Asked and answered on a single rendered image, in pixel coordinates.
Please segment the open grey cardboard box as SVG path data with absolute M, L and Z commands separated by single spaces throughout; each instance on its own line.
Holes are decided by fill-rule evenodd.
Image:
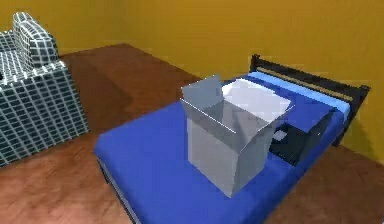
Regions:
M 263 170 L 276 127 L 294 104 L 243 78 L 224 85 L 218 75 L 182 94 L 188 160 L 231 197 Z

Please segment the light blue pillow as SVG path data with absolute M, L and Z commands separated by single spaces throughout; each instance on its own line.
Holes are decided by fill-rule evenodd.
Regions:
M 321 93 L 315 90 L 311 90 L 307 87 L 303 87 L 298 84 L 284 81 L 282 78 L 277 78 L 264 72 L 259 72 L 259 71 L 251 72 L 251 73 L 248 73 L 248 76 L 271 83 L 279 87 L 283 87 L 289 91 L 295 92 L 297 94 L 301 94 L 303 96 L 317 100 L 329 106 L 336 107 L 340 112 L 343 113 L 344 121 L 347 121 L 348 119 L 348 115 L 351 111 L 351 106 L 345 101 L 336 99 L 335 97 L 328 96 L 324 93 Z

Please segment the blue bed with black frame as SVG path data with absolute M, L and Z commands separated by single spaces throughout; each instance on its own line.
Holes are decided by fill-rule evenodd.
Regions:
M 114 128 L 99 137 L 95 154 L 133 224 L 262 224 L 317 158 L 341 142 L 370 91 L 253 55 L 249 73 L 257 71 L 347 102 L 347 121 L 336 107 L 248 74 L 221 81 L 227 85 L 243 78 L 290 100 L 294 107 L 275 132 L 285 122 L 308 132 L 334 109 L 321 141 L 296 166 L 268 151 L 263 170 L 231 197 L 189 162 L 187 116 L 180 100 Z

